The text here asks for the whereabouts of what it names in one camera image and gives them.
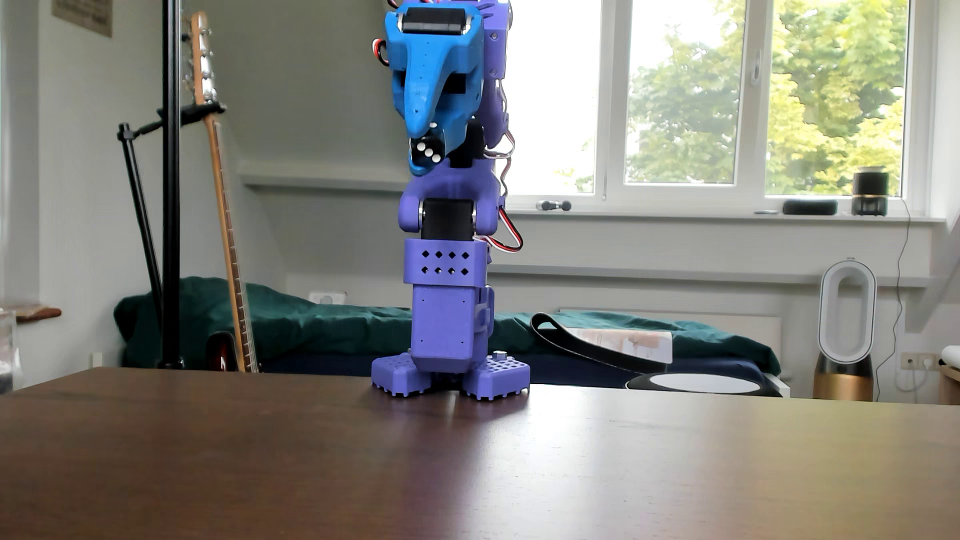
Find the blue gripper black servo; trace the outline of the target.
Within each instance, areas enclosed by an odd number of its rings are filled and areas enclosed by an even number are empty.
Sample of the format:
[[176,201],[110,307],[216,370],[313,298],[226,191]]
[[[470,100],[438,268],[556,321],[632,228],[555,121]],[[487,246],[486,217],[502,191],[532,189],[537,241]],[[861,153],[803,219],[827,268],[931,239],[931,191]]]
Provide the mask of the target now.
[[425,176],[467,136],[486,62],[486,1],[397,1],[384,15],[384,66],[410,142],[409,170]]

